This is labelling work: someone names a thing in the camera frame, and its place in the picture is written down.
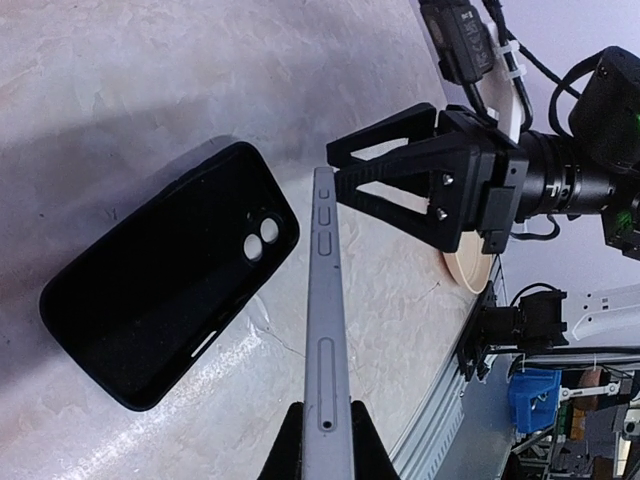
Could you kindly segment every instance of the wire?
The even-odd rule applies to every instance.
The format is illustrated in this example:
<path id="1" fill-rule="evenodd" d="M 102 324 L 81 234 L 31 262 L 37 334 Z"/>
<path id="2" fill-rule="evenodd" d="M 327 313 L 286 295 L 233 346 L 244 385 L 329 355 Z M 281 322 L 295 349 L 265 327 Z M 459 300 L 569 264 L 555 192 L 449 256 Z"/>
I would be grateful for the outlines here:
<path id="1" fill-rule="evenodd" d="M 482 118 L 488 125 L 495 126 L 496 120 L 495 118 L 491 118 L 491 116 L 487 113 L 487 107 L 482 101 L 482 96 L 478 91 L 478 87 L 475 83 L 463 83 L 462 88 L 464 89 L 464 93 L 469 100 L 469 103 L 473 107 L 476 114 Z"/>
<path id="2" fill-rule="evenodd" d="M 640 390 L 640 381 L 636 379 L 635 372 L 631 375 L 629 372 L 625 372 L 623 370 L 618 370 L 617 368 L 610 367 L 609 365 L 600 365 L 605 370 L 609 371 L 609 373 L 617 373 L 618 375 L 622 375 L 631 380 L 631 383 Z"/>
<path id="3" fill-rule="evenodd" d="M 560 225 L 551 214 L 547 215 L 547 220 L 549 220 L 553 224 L 553 230 L 551 233 L 539 234 L 539 233 L 512 233 L 511 237 L 516 240 L 521 240 L 523 242 L 529 240 L 537 240 L 539 242 L 548 242 L 549 240 L 553 240 L 560 235 Z"/>
<path id="4" fill-rule="evenodd" d="M 559 291 L 558 288 L 554 287 L 553 285 L 549 285 L 548 283 L 544 283 L 544 282 L 532 283 L 531 285 L 524 287 L 522 290 L 516 293 L 516 296 L 513 297 L 513 300 L 511 300 L 511 303 L 509 304 L 509 306 L 513 307 L 523 294 L 527 293 L 529 290 L 533 290 L 534 288 L 546 288 L 547 290 L 550 290 L 552 292 Z"/>
<path id="5" fill-rule="evenodd" d="M 503 47 L 508 46 L 509 30 L 507 29 L 504 14 L 502 12 L 502 5 L 498 0 L 483 0 L 482 3 L 487 9 L 487 12 L 489 12 L 489 16 L 491 17 L 491 19 L 496 24 L 496 27 L 498 29 L 498 43 L 500 43 L 500 45 Z M 503 57 L 510 72 L 515 72 L 518 70 L 518 64 L 516 63 L 516 59 L 513 56 L 513 52 L 506 52 L 503 54 Z M 527 94 L 527 89 L 524 86 L 522 78 L 515 77 L 512 79 L 512 82 L 518 94 L 522 109 L 524 110 L 524 122 L 522 123 L 520 130 L 522 132 L 526 132 L 533 125 L 533 108 L 531 107 L 531 101 L 529 100 L 529 95 Z"/>
<path id="6" fill-rule="evenodd" d="M 536 56 L 531 52 L 531 50 L 525 47 L 522 44 L 522 42 L 518 40 L 515 37 L 515 35 L 513 35 L 513 33 L 509 31 L 508 34 L 509 34 L 509 39 L 516 40 L 520 44 L 520 53 L 522 53 L 522 56 L 527 60 L 529 60 L 534 67 L 540 70 L 545 77 L 547 77 L 556 85 L 558 85 L 562 81 L 562 79 L 559 76 L 553 73 L 544 63 L 538 60 Z M 565 87 L 565 91 L 575 99 L 580 98 L 580 92 L 578 92 L 575 88 L 571 86 Z"/>
<path id="7" fill-rule="evenodd" d="M 560 125 L 560 121 L 558 120 L 558 98 L 566 87 L 596 69 L 598 62 L 600 61 L 600 57 L 602 57 L 602 52 L 603 50 L 574 65 L 551 94 L 551 100 L 549 101 L 549 126 L 561 137 L 571 138 L 571 135 L 564 131 L 564 128 L 562 128 L 562 125 Z"/>
<path id="8" fill-rule="evenodd" d="M 506 22 L 502 13 L 502 5 L 499 0 L 482 0 L 482 3 L 489 12 L 489 16 L 498 27 L 498 33 L 502 36 L 500 40 L 501 45 L 506 45 L 506 43 L 504 43 L 505 39 L 517 41 L 520 44 L 520 52 L 522 53 L 522 56 L 529 60 L 534 67 L 540 70 L 545 77 L 558 85 L 562 81 L 560 77 L 553 73 L 544 63 L 538 60 L 531 50 L 524 46 L 522 42 L 520 42 L 520 40 L 518 40 L 511 32 L 511 30 L 506 27 Z M 571 86 L 566 86 L 565 91 L 574 98 L 580 98 L 580 93 Z"/>

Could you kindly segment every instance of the black phone case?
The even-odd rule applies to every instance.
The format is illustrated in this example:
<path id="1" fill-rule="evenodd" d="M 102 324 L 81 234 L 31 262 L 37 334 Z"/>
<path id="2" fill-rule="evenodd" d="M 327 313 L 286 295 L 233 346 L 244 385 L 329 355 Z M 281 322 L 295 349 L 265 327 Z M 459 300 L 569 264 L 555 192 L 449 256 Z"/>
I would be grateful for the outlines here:
<path id="1" fill-rule="evenodd" d="M 278 236 L 244 253 L 264 219 Z M 45 287 L 44 324 L 116 400 L 153 407 L 295 247 L 298 222 L 258 151 L 236 143 L 123 220 Z M 210 337 L 205 345 L 198 347 Z"/>

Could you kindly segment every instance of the marble surface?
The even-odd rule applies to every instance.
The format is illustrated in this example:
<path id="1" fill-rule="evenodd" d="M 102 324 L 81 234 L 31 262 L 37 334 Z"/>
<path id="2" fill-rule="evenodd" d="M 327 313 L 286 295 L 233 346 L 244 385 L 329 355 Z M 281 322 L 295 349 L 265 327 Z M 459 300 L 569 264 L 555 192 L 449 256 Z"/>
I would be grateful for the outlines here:
<path id="1" fill-rule="evenodd" d="M 255 478 L 303 396 L 312 167 L 339 136 L 444 103 L 411 6 L 8 0 L 0 38 L 0 478 Z M 264 155 L 300 243 L 156 408 L 127 411 L 54 342 L 39 294 L 234 140 Z M 438 252 L 339 213 L 351 389 L 390 449 L 472 298 Z"/>

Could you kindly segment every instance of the blue container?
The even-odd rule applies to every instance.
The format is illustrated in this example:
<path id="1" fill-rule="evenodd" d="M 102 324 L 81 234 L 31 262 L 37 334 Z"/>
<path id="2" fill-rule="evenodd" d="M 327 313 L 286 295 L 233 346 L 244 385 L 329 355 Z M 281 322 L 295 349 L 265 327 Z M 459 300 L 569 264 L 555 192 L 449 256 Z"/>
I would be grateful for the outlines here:
<path id="1" fill-rule="evenodd" d="M 560 370 L 527 369 L 509 383 L 511 421 L 520 433 L 533 433 L 553 425 L 560 394 Z"/>

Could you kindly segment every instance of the white cable tie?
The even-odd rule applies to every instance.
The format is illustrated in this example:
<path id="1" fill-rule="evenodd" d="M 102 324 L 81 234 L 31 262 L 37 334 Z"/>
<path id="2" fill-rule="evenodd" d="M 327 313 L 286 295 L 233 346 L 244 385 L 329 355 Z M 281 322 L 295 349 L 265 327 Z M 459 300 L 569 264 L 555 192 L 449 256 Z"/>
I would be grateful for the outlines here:
<path id="1" fill-rule="evenodd" d="M 520 44 L 517 42 L 517 40 L 511 40 L 507 45 L 497 45 L 495 47 L 495 52 L 500 55 L 518 51 L 520 51 Z"/>
<path id="2" fill-rule="evenodd" d="M 505 71 L 504 78 L 505 80 L 513 80 L 514 78 L 523 77 L 527 74 L 527 66 L 526 65 L 518 65 L 513 72 Z"/>

